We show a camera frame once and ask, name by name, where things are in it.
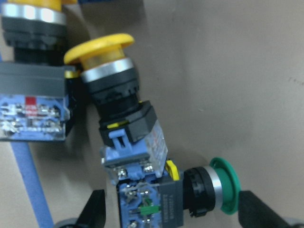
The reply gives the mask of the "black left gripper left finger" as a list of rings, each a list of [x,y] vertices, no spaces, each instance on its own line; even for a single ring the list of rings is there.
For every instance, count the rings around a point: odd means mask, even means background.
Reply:
[[[94,190],[78,217],[76,228],[104,228],[106,222],[105,191]]]

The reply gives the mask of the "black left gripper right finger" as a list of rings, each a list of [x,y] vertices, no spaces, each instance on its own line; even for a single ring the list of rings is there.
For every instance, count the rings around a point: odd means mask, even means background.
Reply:
[[[238,221],[243,228],[292,227],[249,190],[239,193]]]

